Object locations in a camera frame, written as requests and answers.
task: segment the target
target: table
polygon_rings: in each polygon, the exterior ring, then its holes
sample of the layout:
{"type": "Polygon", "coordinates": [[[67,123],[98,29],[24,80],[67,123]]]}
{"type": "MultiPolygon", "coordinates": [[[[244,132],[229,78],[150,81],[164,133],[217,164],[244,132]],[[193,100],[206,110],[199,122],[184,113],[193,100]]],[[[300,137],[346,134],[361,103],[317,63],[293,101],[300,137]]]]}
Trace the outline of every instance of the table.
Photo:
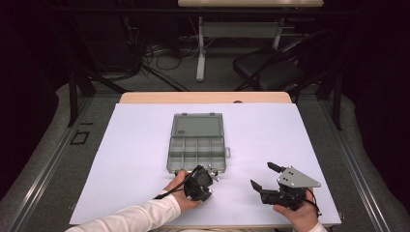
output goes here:
{"type": "Polygon", "coordinates": [[[184,214],[164,227],[289,227],[289,221],[274,214],[272,206],[260,202],[259,193],[249,183],[254,178],[270,188],[276,173],[266,166],[267,160],[281,165],[291,162],[295,167],[307,165],[308,168],[300,170],[307,170],[306,174],[322,183],[316,192],[324,213],[322,223],[325,226],[340,223],[297,107],[286,93],[278,92],[124,94],[113,112],[71,223],[141,204],[173,178],[165,168],[168,128],[173,114],[182,110],[221,112],[226,145],[233,146],[233,153],[227,159],[227,170],[221,173],[220,182],[214,184],[215,188],[212,186],[213,196],[201,210],[184,214]],[[244,121],[249,115],[264,123],[244,121]],[[244,142],[244,135],[258,138],[244,142]],[[273,140],[261,141],[266,137],[273,140]],[[257,154],[252,162],[247,158],[249,154],[257,154]]]}
{"type": "MultiPolygon", "coordinates": [[[[179,0],[180,7],[188,8],[320,8],[323,0],[179,0]]],[[[278,22],[204,22],[199,17],[199,57],[196,80],[203,81],[205,74],[204,37],[225,38],[275,38],[273,48],[278,48],[283,19],[278,22]]]]}

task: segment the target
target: gray carpet floor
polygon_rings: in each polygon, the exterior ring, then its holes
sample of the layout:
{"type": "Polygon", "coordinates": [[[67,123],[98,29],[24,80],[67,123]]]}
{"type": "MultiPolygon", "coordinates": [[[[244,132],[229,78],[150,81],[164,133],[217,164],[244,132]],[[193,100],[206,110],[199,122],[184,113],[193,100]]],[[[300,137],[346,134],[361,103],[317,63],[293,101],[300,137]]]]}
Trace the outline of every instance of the gray carpet floor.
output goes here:
{"type": "MultiPolygon", "coordinates": [[[[240,77],[232,71],[232,59],[253,49],[252,45],[228,41],[212,43],[207,49],[203,82],[195,80],[195,58],[183,59],[176,69],[163,72],[191,91],[232,91],[241,83],[240,77]]],[[[151,66],[158,69],[155,61],[151,66]]],[[[158,62],[163,68],[173,68],[178,63],[172,57],[161,57],[158,62]]],[[[116,83],[140,92],[174,91],[144,72],[116,83]]],[[[95,83],[95,86],[98,94],[94,98],[80,98],[80,118],[71,129],[67,128],[70,117],[68,86],[58,90],[60,103],[52,124],[13,187],[0,202],[0,231],[64,231],[69,227],[68,221],[73,213],[71,206],[81,194],[113,107],[120,97],[100,83],[95,83]],[[89,132],[86,144],[71,144],[75,143],[73,135],[77,131],[89,132]]],[[[337,131],[329,120],[329,102],[317,101],[311,91],[306,90],[298,107],[337,209],[344,214],[342,225],[335,226],[333,231],[409,231],[408,213],[386,188],[362,146],[354,104],[343,97],[343,130],[337,131]],[[379,226],[372,218],[372,212],[366,206],[366,194],[364,196],[361,192],[349,169],[340,137],[359,165],[363,174],[360,177],[366,181],[386,226],[379,226]]]]}

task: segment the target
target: black chair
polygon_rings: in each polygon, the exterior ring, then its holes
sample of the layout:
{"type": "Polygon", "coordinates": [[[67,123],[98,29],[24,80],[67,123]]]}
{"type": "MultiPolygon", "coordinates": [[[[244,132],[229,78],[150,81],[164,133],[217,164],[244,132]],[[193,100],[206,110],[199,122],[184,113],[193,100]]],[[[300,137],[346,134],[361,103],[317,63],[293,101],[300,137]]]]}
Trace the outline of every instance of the black chair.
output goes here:
{"type": "Polygon", "coordinates": [[[251,87],[257,91],[285,91],[290,97],[330,73],[321,51],[331,37],[330,30],[322,30],[303,37],[281,49],[264,47],[233,61],[234,71],[245,82],[235,91],[251,87]]]}

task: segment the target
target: person's left hand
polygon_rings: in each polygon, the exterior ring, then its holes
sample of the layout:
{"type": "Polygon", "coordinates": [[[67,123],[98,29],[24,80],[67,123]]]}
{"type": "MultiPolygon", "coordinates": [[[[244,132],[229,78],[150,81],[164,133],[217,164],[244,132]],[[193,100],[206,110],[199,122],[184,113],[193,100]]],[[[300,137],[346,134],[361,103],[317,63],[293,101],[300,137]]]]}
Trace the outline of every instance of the person's left hand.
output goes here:
{"type": "MultiPolygon", "coordinates": [[[[179,171],[178,175],[164,188],[164,190],[171,191],[181,182],[183,182],[188,174],[189,173],[186,170],[179,171]]],[[[182,213],[191,209],[195,209],[202,203],[202,201],[192,201],[190,199],[187,199],[184,193],[184,185],[181,185],[178,190],[172,192],[172,195],[177,200],[182,213]]]]}

